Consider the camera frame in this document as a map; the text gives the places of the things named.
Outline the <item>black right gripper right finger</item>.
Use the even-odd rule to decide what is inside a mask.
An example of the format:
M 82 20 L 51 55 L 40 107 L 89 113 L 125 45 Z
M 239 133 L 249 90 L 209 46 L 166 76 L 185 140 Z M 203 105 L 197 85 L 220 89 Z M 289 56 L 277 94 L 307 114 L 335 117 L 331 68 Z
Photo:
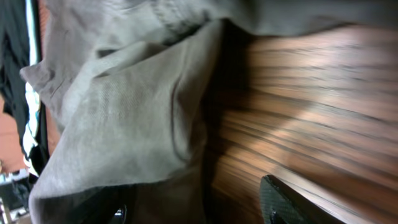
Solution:
M 273 175 L 265 175 L 259 188 L 265 224 L 343 224 Z

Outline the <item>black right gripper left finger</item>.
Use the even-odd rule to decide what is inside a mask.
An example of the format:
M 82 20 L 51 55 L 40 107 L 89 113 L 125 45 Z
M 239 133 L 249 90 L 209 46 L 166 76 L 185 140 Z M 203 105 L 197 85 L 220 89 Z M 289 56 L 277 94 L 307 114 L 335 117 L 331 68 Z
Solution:
M 108 224 L 125 224 L 127 218 L 127 206 L 119 208 Z

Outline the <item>grey shorts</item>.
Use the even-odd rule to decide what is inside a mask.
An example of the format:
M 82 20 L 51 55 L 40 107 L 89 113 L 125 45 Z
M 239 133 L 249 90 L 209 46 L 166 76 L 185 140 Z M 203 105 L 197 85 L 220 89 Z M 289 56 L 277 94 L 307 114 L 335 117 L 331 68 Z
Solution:
M 34 223 L 264 223 L 273 175 L 397 222 L 396 1 L 47 1 Z

